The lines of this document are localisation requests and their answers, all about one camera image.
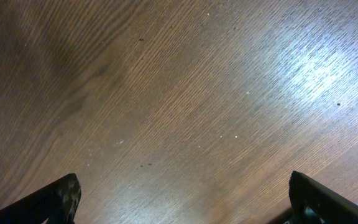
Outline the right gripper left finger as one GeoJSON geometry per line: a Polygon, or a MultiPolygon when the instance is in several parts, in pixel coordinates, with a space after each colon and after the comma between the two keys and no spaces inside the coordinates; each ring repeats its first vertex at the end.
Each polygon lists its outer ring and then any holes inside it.
{"type": "Polygon", "coordinates": [[[74,224],[81,186],[71,173],[0,210],[0,224],[74,224]]]}

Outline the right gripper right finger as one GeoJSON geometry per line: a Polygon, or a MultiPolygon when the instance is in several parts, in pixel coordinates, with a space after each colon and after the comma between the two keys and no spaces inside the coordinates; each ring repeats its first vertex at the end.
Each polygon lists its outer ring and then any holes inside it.
{"type": "Polygon", "coordinates": [[[358,206],[307,175],[294,171],[289,197],[295,223],[358,224],[358,206]]]}

